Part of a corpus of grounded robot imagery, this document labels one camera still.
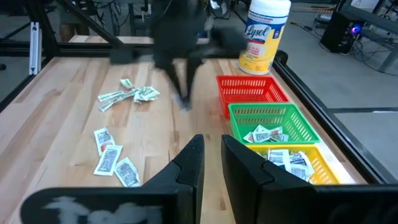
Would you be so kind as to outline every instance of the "condiment packet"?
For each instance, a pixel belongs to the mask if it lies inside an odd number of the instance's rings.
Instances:
[[[243,139],[247,142],[254,143],[253,132],[249,132],[247,135],[243,137]]]
[[[268,139],[271,137],[270,132],[267,131],[258,131],[258,132],[253,132],[253,140],[255,143],[260,143],[260,142],[265,142],[268,141]]]
[[[283,131],[282,127],[277,127],[277,128],[269,130],[271,136],[282,134],[282,131]]]
[[[268,161],[274,163],[287,172],[291,172],[292,170],[288,149],[268,150]]]
[[[291,173],[302,180],[308,181],[313,174],[308,166],[301,164],[291,164],[290,166],[292,168]]]
[[[287,134],[276,134],[272,135],[270,141],[275,142],[287,142],[289,140],[289,136]]]
[[[115,173],[125,187],[139,187],[139,180],[136,167],[132,164],[128,157],[124,158],[116,164]]]
[[[311,173],[311,175],[315,173],[315,171],[311,165],[310,159],[302,151],[292,154],[290,156],[290,163],[291,164],[299,164],[299,165],[308,167],[308,171],[309,171],[309,173]]]
[[[107,128],[101,128],[94,131],[94,137],[99,156],[102,155],[107,145],[115,145],[113,136],[109,133]]]
[[[107,145],[94,170],[94,175],[113,175],[123,146]]]
[[[259,131],[268,131],[265,127],[261,126],[260,124],[255,128],[253,132],[259,132]]]

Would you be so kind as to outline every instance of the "black box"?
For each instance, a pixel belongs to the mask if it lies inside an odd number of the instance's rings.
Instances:
[[[335,11],[323,33],[321,44],[330,52],[348,54],[363,25],[364,21]]]

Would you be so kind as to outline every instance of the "white canister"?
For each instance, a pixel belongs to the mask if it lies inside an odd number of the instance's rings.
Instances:
[[[241,70],[252,75],[269,73],[290,5],[289,0],[252,0],[245,30],[249,45],[239,58]]]

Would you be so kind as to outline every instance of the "blue light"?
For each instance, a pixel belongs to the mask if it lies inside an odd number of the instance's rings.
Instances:
[[[355,24],[352,28],[351,28],[351,34],[355,35],[358,34],[359,32],[361,32],[362,27],[358,24]]]

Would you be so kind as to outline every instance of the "butcher block tabletop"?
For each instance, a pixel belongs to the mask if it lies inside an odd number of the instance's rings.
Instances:
[[[123,37],[147,44],[147,37]],[[100,43],[96,36],[72,42]],[[183,60],[177,72],[185,73]],[[153,63],[111,66],[108,58],[53,58],[0,113],[0,223],[20,223],[19,209],[30,194],[50,187],[123,187],[113,176],[94,175],[100,159],[94,131],[107,127],[120,159],[128,157],[142,183],[168,164],[195,134],[205,138],[202,223],[234,223],[221,166],[221,135],[230,133],[218,98],[217,75],[246,75],[237,60],[209,59],[198,69],[192,110],[181,111],[165,74]],[[274,70],[272,75],[321,136],[323,157],[342,183],[365,183],[357,170]],[[101,112],[98,95],[153,86],[157,100],[137,104],[128,98]]]

